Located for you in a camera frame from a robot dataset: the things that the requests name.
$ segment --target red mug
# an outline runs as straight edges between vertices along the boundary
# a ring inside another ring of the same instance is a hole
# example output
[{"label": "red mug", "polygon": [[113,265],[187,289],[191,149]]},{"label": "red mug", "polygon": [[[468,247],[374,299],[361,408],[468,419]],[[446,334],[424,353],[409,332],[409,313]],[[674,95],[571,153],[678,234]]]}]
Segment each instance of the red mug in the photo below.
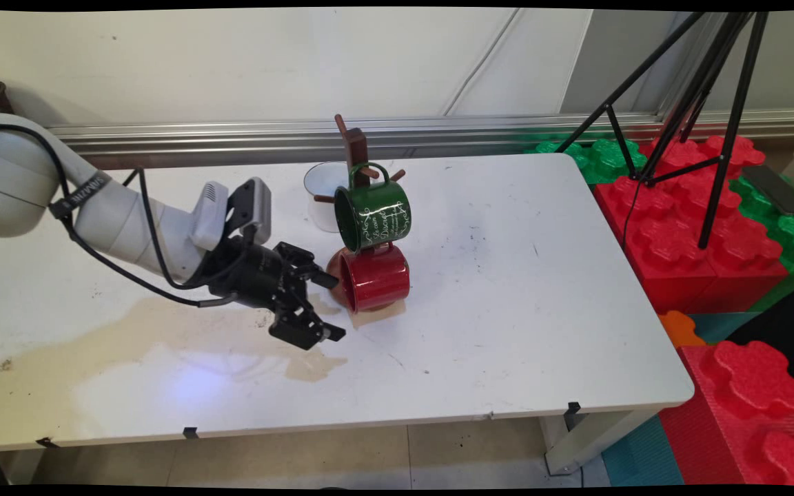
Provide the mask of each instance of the red mug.
[{"label": "red mug", "polygon": [[340,251],[341,286],[351,313],[383,307],[409,296],[409,264],[389,242],[359,254]]}]

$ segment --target green mug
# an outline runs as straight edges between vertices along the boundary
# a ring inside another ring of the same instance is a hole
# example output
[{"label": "green mug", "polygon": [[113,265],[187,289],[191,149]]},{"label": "green mug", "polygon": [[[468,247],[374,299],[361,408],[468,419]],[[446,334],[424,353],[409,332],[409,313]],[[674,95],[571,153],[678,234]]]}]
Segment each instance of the green mug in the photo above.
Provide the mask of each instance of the green mug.
[{"label": "green mug", "polygon": [[[355,188],[354,175],[366,166],[381,170],[385,181]],[[378,163],[359,163],[351,167],[347,184],[348,188],[336,189],[334,205],[336,223],[346,248],[356,254],[382,242],[406,238],[412,226],[409,200],[384,167]]]}]

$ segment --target tiled floor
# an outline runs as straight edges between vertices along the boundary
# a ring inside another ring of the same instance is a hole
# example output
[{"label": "tiled floor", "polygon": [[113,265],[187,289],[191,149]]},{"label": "tiled floor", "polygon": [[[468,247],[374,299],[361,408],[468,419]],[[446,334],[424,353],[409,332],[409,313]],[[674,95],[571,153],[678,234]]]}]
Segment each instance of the tiled floor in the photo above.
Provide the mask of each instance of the tiled floor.
[{"label": "tiled floor", "polygon": [[[535,418],[48,449],[35,484],[319,489],[580,487],[549,477]],[[602,458],[584,486],[608,486]]]}]

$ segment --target red foam block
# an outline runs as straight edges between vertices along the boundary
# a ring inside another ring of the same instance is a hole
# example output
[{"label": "red foam block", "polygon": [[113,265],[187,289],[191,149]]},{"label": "red foam block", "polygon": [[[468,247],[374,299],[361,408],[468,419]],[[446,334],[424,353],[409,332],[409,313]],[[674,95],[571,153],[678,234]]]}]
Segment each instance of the red foam block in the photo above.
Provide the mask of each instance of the red foam block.
[{"label": "red foam block", "polygon": [[[709,197],[713,192],[715,170],[700,170],[676,178],[674,181],[675,185],[671,189],[671,194],[675,201],[675,215],[699,233],[703,226],[703,217],[706,217]],[[742,200],[740,195],[728,188],[727,181],[722,183],[722,192],[719,195],[719,204],[715,208],[713,226],[732,216],[739,216],[740,212],[737,208],[740,207]]]},{"label": "red foam block", "polygon": [[675,218],[643,220],[635,232],[627,233],[626,252],[656,313],[688,313],[689,305],[715,280],[693,229]]},{"label": "red foam block", "polygon": [[706,262],[715,280],[688,307],[688,313],[747,311],[788,276],[782,246],[768,238],[768,228],[735,214],[716,219]]},{"label": "red foam block", "polygon": [[[722,153],[724,142],[724,136],[710,136],[706,141],[700,143],[699,148],[707,158],[715,157]],[[763,163],[765,163],[765,154],[753,147],[753,141],[737,136],[734,140],[734,148],[731,150],[731,160],[728,162],[727,178],[729,180],[737,179],[740,177],[743,167],[758,166]]]},{"label": "red foam block", "polygon": [[682,347],[694,396],[660,420],[686,484],[794,484],[794,379],[763,342]]},{"label": "red foam block", "polygon": [[[636,196],[636,189],[639,187],[638,181],[633,181],[627,176],[621,176],[610,185],[596,185],[593,190],[593,197],[602,210],[605,220],[608,220],[611,232],[620,241],[624,235],[624,221],[627,220],[627,213],[633,204],[633,196]],[[630,223],[627,224],[629,233],[633,233],[635,228],[646,219],[664,220],[670,216],[673,209],[672,197],[659,187],[648,188],[643,185],[639,187],[639,195],[636,197],[636,205],[633,207],[633,214],[630,216]]]},{"label": "red foam block", "polygon": [[[641,145],[639,147],[639,152],[651,158],[651,152],[655,150],[659,140],[659,138],[655,138],[651,143]],[[701,163],[709,158],[712,158],[712,156],[706,155],[703,151],[700,151],[697,143],[693,141],[680,143],[678,142],[678,138],[671,139],[670,144],[668,144],[666,150],[664,150],[664,154],[661,155],[661,160],[658,161],[658,166],[655,167],[655,177],[657,178],[658,176],[675,172],[676,170],[682,169],[682,167]],[[670,189],[674,183],[675,179],[667,179],[661,183],[661,185],[664,185],[666,189]]]}]

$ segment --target giant toy building block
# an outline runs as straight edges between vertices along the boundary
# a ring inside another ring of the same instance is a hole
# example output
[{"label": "giant toy building block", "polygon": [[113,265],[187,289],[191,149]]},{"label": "giant toy building block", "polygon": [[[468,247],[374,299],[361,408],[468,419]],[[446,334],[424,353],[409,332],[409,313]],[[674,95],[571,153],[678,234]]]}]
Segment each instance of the giant toy building block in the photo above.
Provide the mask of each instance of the giant toy building block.
[{"label": "giant toy building block", "polygon": [[593,197],[618,240],[623,238],[624,222],[633,204],[633,197],[636,197],[636,205],[633,207],[630,223],[627,224],[628,234],[634,232],[643,220],[665,220],[672,213],[673,198],[670,195],[661,188],[646,186],[638,188],[639,195],[636,195],[638,186],[637,181],[622,176],[610,185],[596,185],[593,189]]},{"label": "giant toy building block", "polygon": [[[545,141],[542,144],[539,144],[535,147],[535,153],[537,154],[552,154],[557,151],[557,148],[560,147],[560,143],[555,141]],[[587,164],[590,163],[590,159],[587,158],[587,154],[589,151],[582,147],[577,143],[572,143],[568,145],[568,148],[565,148],[566,155],[572,157],[574,161],[578,164],[578,169],[583,173],[587,170]]]},{"label": "giant toy building block", "polygon": [[782,256],[780,262],[788,272],[785,279],[775,285],[768,294],[757,301],[750,311],[765,311],[771,305],[780,301],[785,295],[794,291],[794,217],[781,216],[774,229],[768,231],[770,238],[780,242],[782,246]]},{"label": "giant toy building block", "polygon": [[[627,151],[630,152],[630,160],[636,169],[645,167],[645,155],[639,153],[639,145],[625,139]],[[620,150],[620,145],[614,139],[598,139],[589,151],[590,169],[584,174],[584,179],[588,185],[607,185],[614,183],[621,176],[626,176],[627,160]]]},{"label": "giant toy building block", "polygon": [[776,227],[777,221],[782,216],[780,211],[774,207],[768,197],[756,189],[746,178],[741,176],[741,178],[731,181],[728,188],[740,195],[741,201],[738,210],[743,214],[743,217],[756,220],[764,224],[768,229]]},{"label": "giant toy building block", "polygon": [[763,342],[678,349],[694,396],[662,409],[686,484],[794,484],[794,379]]},{"label": "giant toy building block", "polygon": [[[674,182],[671,194],[675,200],[675,214],[695,232],[700,233],[700,228],[703,226],[703,217],[706,216],[706,206],[709,204],[714,181],[714,170],[706,169],[667,181]],[[737,208],[741,200],[740,195],[728,189],[728,185],[724,185],[722,194],[719,195],[718,207],[715,208],[713,225],[718,226],[730,217],[738,216]]]},{"label": "giant toy building block", "polygon": [[[655,150],[659,140],[659,138],[656,138],[654,141],[646,145],[642,145],[639,147],[639,152],[646,157],[650,157],[651,152]],[[664,151],[664,154],[661,155],[661,160],[658,161],[658,166],[655,168],[655,177],[662,176],[670,172],[675,172],[676,170],[682,169],[682,167],[688,167],[696,163],[701,163],[702,161],[705,161],[709,158],[712,157],[700,151],[697,143],[694,143],[693,141],[680,143],[678,138],[672,139],[670,145],[668,145],[667,149]],[[695,175],[697,173],[699,172],[690,172],[691,175]],[[675,181],[677,181],[677,178],[667,179],[662,183],[662,186],[664,186],[666,189],[671,189]]]},{"label": "giant toy building block", "polygon": [[687,313],[715,280],[693,229],[675,218],[643,220],[635,232],[627,233],[626,252],[656,313]]},{"label": "giant toy building block", "polygon": [[[722,145],[725,138],[722,136],[710,136],[703,143],[700,143],[700,151],[706,154],[707,158],[715,157],[722,153]],[[740,177],[743,167],[754,167],[765,163],[765,154],[756,150],[753,141],[749,138],[737,136],[734,140],[734,150],[731,151],[731,160],[728,161],[728,180]]]},{"label": "giant toy building block", "polygon": [[673,348],[683,346],[706,346],[703,339],[694,333],[694,321],[681,311],[670,310],[666,315],[658,315],[664,330],[670,336]]},{"label": "giant toy building block", "polygon": [[738,214],[717,220],[706,249],[715,280],[689,305],[688,313],[748,310],[788,275],[781,253],[780,244],[755,220]]}]

